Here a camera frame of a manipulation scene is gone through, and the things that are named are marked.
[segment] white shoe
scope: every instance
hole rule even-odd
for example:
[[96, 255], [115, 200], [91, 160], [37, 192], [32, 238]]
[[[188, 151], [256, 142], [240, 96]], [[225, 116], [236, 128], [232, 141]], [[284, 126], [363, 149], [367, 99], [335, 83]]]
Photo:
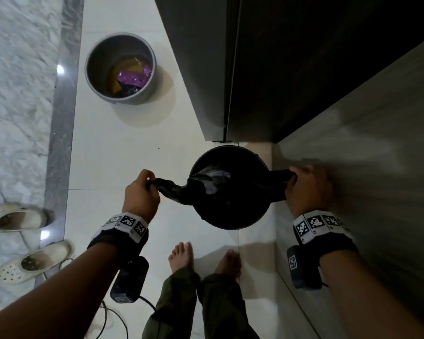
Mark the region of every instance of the white shoe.
[[19, 284], [26, 282], [60, 264], [73, 254], [68, 240], [62, 240], [13, 259], [0, 266], [0, 282]]
[[22, 207], [17, 203], [0, 205], [0, 232], [35, 230], [46, 222], [45, 214], [35, 207]]

